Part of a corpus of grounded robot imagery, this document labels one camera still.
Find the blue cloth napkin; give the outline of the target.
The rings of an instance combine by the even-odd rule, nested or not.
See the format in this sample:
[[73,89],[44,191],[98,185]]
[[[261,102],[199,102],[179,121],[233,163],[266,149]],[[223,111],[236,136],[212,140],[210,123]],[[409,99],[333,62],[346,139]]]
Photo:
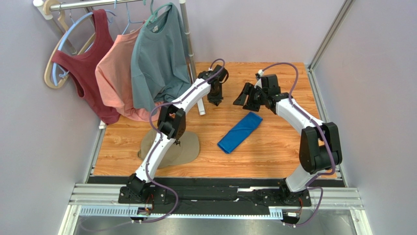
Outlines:
[[262,121],[262,117],[249,112],[217,143],[217,146],[226,154],[232,153]]

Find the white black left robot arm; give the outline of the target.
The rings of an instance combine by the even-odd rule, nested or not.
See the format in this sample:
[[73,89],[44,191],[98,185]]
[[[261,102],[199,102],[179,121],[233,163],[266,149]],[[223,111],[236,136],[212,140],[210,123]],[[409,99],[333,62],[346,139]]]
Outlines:
[[186,115],[190,109],[211,91],[212,82],[219,75],[227,74],[224,65],[216,65],[200,74],[200,77],[180,97],[160,105],[157,126],[151,124],[157,134],[150,151],[140,167],[132,174],[126,184],[131,193],[142,196],[154,180],[158,166],[168,149],[178,142],[186,129]]

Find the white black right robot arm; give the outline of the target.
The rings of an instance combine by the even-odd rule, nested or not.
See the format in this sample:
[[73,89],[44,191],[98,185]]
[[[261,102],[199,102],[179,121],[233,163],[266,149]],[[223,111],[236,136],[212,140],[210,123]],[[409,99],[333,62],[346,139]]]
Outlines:
[[265,106],[300,134],[300,164],[285,179],[288,191],[306,189],[318,176],[332,175],[342,162],[337,125],[315,118],[298,105],[291,93],[281,92],[276,75],[262,76],[254,85],[245,83],[234,105],[255,112]]

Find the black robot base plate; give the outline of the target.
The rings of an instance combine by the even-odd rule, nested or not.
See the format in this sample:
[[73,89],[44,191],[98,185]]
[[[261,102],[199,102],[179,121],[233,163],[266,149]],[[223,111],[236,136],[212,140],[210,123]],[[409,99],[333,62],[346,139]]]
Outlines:
[[[263,206],[290,206],[290,207],[310,207],[312,205],[309,192],[304,190],[301,193],[294,193],[288,198],[280,187],[174,187],[180,201],[230,201],[241,202],[250,201],[254,204]],[[118,202],[121,204],[161,204],[167,205],[176,200],[173,192],[151,185],[146,188],[141,196],[135,195],[127,187],[121,187]]]

